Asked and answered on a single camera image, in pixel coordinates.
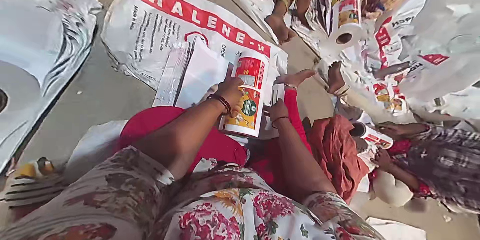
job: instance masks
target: hand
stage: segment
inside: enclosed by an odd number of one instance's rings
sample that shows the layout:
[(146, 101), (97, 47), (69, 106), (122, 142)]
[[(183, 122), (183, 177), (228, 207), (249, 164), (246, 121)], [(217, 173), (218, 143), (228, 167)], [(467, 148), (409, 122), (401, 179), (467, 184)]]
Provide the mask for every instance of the hand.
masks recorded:
[(239, 77), (227, 77), (219, 84), (216, 94), (225, 98), (231, 108), (240, 101), (243, 93), (239, 90), (239, 86), (243, 85), (243, 80)]
[(392, 167), (393, 161), (390, 155), (388, 154), (387, 150), (378, 149), (377, 153), (375, 154), (375, 159), (371, 158), (370, 161), (376, 165), (383, 171), (388, 172), (388, 170)]
[(278, 119), (280, 117), (289, 116), (289, 110), (285, 106), (285, 103), (283, 103), (283, 100), (280, 98), (273, 106), (264, 106), (264, 109), (270, 113), (271, 121), (274, 121), (275, 119)]
[(428, 126), (420, 123), (406, 125), (385, 122), (378, 125), (378, 130), (394, 140), (402, 139), (411, 135), (419, 134), (428, 130)]

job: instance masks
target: floral dress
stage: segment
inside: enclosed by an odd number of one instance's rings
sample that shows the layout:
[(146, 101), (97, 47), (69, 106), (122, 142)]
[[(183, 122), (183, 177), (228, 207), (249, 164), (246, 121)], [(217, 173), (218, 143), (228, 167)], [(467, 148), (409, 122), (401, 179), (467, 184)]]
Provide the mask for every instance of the floral dress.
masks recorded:
[(174, 181), (127, 147), (56, 198), (0, 231), (0, 239), (378, 239), (336, 194), (302, 204), (275, 193), (252, 170), (201, 160)]

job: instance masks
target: gray floor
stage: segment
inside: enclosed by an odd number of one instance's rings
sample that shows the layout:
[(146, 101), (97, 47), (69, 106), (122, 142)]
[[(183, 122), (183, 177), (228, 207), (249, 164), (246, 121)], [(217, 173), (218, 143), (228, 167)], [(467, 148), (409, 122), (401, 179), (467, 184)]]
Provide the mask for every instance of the gray floor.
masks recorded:
[[(108, 8), (112, 0), (99, 0)], [(231, 0), (210, 0), (232, 11), (261, 33), (253, 21)], [(103, 14), (98, 22), (103, 21)], [(288, 53), (290, 73), (313, 65), (315, 54), (299, 39), (282, 46)], [(85, 65), (45, 117), (38, 131), (27, 144), (20, 163), (45, 156), (54, 160), (67, 160), (90, 126), (111, 120), (129, 119), (135, 113), (151, 106), (155, 92), (146, 84), (114, 71), (99, 37)], [(314, 79), (305, 81), (298, 90), (301, 116), (310, 119), (329, 117), (333, 113), (327, 93)], [(449, 223), (443, 221), (445, 210), (433, 202), (426, 214), (408, 213), (402, 208), (390, 208), (379, 200), (355, 200), (354, 207), (363, 216), (394, 219), (427, 230), (429, 240), (479, 239), (476, 217), (451, 215)]]

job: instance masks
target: bangle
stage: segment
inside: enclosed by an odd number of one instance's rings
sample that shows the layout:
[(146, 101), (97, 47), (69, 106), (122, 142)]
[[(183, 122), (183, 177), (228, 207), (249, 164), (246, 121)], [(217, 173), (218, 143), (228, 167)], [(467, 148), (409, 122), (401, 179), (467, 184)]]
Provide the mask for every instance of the bangle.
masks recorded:
[(207, 100), (208, 99), (216, 99), (216, 100), (220, 101), (220, 103), (222, 103), (222, 105), (226, 109), (226, 112), (222, 112), (221, 115), (229, 114), (232, 111), (232, 108), (230, 107), (230, 104), (227, 102), (227, 100), (225, 98), (223, 98), (223, 96), (218, 95), (218, 94), (211, 94), (207, 97)]
[(292, 122), (292, 120), (290, 120), (290, 117), (289, 117), (289, 116), (282, 116), (282, 117), (278, 117), (278, 118), (276, 118), (275, 120), (272, 121), (272, 127), (275, 128), (275, 129), (277, 129), (277, 127), (274, 126), (273, 124), (274, 124), (276, 121), (278, 121), (278, 120), (280, 120), (280, 119), (283, 119), (283, 118), (288, 118), (288, 120), (289, 120), (290, 122)]

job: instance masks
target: foot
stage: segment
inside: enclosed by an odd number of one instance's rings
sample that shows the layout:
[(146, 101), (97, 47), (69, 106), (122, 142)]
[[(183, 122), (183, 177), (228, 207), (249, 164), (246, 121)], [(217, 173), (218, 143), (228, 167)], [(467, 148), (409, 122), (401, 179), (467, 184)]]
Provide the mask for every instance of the foot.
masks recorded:
[(328, 68), (328, 86), (329, 89), (327, 93), (333, 94), (338, 89), (340, 89), (343, 85), (345, 85), (345, 81), (343, 81), (342, 73), (340, 72), (340, 67), (342, 67), (341, 61), (336, 61), (330, 68)]
[(298, 87), (304, 80), (312, 77), (315, 73), (314, 70), (305, 69), (295, 74), (279, 76), (275, 79), (274, 83), (286, 83)]
[(291, 38), (296, 36), (295, 32), (285, 25), (283, 17), (269, 15), (265, 18), (265, 22), (272, 28), (273, 33), (281, 44), (290, 41)]

